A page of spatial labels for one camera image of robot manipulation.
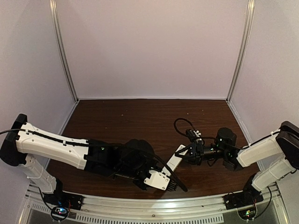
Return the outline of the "white remote control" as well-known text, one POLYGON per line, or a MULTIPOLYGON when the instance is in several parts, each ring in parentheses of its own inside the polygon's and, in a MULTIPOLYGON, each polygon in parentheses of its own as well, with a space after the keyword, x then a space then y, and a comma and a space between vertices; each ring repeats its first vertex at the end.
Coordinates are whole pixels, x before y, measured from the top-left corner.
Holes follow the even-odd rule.
MULTIPOLYGON (((182 150, 183 148, 185 148, 185 145, 180 145, 178 148, 177 148, 177 150, 176 150, 176 152, 178 152, 179 150, 182 150)), ((185 150, 185 151, 183 151, 183 152, 180 152, 179 153, 179 155, 180 156, 185 156, 185 154, 186 154, 186 152, 187 152, 187 150, 185 150)), ((168 160, 168 162, 167 162, 167 165, 168 165, 168 167, 174 172, 175 171, 175 169, 179 166, 179 164, 181 163, 181 161, 182 161, 182 158, 181 157, 177 157, 176 155, 175 155, 175 153, 172 155, 172 157, 168 160)), ((166 166, 164 166, 163 167, 163 169, 162 169, 162 171, 161 171, 164 175, 166 175, 166 176, 171 176, 171 173, 170 173, 170 171, 166 168, 166 166)))

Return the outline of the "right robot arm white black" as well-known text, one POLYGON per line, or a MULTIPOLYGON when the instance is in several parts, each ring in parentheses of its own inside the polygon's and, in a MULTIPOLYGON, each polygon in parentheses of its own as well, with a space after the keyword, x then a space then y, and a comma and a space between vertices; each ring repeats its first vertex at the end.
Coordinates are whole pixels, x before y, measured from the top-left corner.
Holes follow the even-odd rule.
POLYGON ((278 155, 268 168, 248 179, 243 190, 252 196, 299 169, 299 128, 289 121, 284 121, 279 129, 242 148, 236 146, 237 136, 227 127, 218 130, 209 146, 205 145, 207 137, 202 137, 195 130, 186 130, 184 136, 191 143, 178 150, 175 156, 192 165, 222 159, 224 167, 238 171, 257 161, 278 155))

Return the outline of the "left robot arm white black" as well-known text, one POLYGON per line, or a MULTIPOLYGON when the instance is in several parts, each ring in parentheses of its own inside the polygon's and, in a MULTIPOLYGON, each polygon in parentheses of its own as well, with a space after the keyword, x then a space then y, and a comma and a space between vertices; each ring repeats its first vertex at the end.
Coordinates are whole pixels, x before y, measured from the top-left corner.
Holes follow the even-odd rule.
POLYGON ((35 155, 66 163, 85 172, 105 177, 124 177, 146 190, 159 172, 151 145, 132 139, 126 144, 109 144, 98 140, 72 139, 33 126, 20 113, 0 148, 0 158, 13 167, 21 167, 45 193, 54 194, 61 181, 51 176, 35 160, 35 155))

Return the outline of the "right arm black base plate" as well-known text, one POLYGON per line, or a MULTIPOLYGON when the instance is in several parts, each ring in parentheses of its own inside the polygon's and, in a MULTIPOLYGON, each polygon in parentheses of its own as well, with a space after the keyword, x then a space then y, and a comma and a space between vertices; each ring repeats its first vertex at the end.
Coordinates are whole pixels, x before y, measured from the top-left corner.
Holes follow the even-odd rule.
POLYGON ((263 201, 263 196, 260 193, 253 195, 250 192, 244 191, 229 193, 224 195, 222 198, 227 210, 255 205, 256 203, 263 201))

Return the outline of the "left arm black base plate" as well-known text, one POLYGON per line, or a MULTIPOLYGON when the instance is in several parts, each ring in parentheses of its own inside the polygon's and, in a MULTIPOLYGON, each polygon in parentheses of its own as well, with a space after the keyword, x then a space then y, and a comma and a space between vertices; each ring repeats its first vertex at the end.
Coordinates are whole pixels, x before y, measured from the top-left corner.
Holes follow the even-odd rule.
POLYGON ((56 196, 54 194, 44 194, 43 196, 46 203, 56 206, 70 208, 71 210, 81 210, 83 196, 62 192, 62 195, 56 196))

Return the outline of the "front aluminium rail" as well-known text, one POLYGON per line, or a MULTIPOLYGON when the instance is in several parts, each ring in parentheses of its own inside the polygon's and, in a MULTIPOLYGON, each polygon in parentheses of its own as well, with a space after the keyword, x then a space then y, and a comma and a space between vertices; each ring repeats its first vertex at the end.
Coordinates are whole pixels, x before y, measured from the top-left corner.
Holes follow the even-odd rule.
POLYGON ((17 224, 291 224, 276 184, 263 191, 253 221, 240 218, 245 208, 228 210, 224 195, 183 199, 121 199, 83 195, 81 209, 71 209, 61 223, 50 216, 38 188, 30 184, 17 224))

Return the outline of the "right aluminium frame post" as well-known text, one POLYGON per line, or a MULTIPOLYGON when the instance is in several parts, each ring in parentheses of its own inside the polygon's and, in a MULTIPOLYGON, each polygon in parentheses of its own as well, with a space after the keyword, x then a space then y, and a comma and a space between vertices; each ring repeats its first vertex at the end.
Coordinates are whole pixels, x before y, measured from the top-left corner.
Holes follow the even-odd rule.
POLYGON ((254 12, 255 12, 255 0, 248 0, 247 2, 247 9, 246 9, 246 16, 244 21, 244 27, 243 27, 243 33, 242 33, 242 39, 240 44, 240 49, 236 61, 235 70, 233 73, 233 78, 231 81, 231 85, 228 91, 228 95, 226 98, 226 102, 229 104, 232 100, 237 81, 242 69, 242 63, 245 58, 246 48, 248 45, 251 29, 252 29, 252 23, 254 18, 254 12))

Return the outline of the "aluminium frame post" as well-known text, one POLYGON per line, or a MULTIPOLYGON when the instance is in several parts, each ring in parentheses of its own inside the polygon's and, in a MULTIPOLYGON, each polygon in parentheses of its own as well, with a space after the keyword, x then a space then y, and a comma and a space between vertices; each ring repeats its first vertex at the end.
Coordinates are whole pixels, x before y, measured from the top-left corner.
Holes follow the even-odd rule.
POLYGON ((71 77, 70 68, 68 65, 66 52, 64 49, 64 43, 63 43, 63 37, 61 33, 60 23, 59 23, 59 16, 58 16, 58 10, 57 10, 57 1, 56 0, 50 0, 50 12, 51 17, 53 20, 53 26, 54 26, 54 32, 57 40, 57 46, 58 46, 58 52, 61 60, 61 64, 63 67, 64 75, 66 78, 67 85, 69 87, 71 97, 73 99, 73 102, 78 102, 78 96, 75 90, 74 82, 71 77))
POLYGON ((235 70, 233 73, 233 78, 231 81, 231 85, 228 91, 228 95, 226 98, 226 102, 229 104, 232 100, 237 81, 242 69, 242 63, 245 58, 246 48, 248 45, 251 29, 252 29, 252 23, 254 18, 254 12, 255 12, 255 0, 248 0, 247 2, 247 9, 246 9, 246 16, 244 21, 244 27, 243 27, 243 33, 242 33, 242 39, 240 44, 240 49, 236 61, 235 70))

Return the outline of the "left aluminium frame post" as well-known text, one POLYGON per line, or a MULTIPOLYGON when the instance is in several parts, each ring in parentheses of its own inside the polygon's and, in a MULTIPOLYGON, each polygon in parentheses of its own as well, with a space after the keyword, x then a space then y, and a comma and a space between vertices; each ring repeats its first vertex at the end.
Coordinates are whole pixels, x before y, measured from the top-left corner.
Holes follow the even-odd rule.
POLYGON ((58 10, 57 10, 57 1, 56 0, 50 0, 50 12, 51 17, 53 20, 53 26, 54 26, 54 32, 57 40, 57 46, 58 46, 58 52, 61 60, 61 64, 63 67, 64 75, 66 78, 67 85, 69 87, 71 97, 73 99, 73 102, 78 102, 78 96, 75 90, 74 82, 71 77, 70 68, 68 65, 66 52, 64 49, 64 43, 63 43, 63 37, 61 33, 60 23, 59 23, 59 16, 58 16, 58 10))

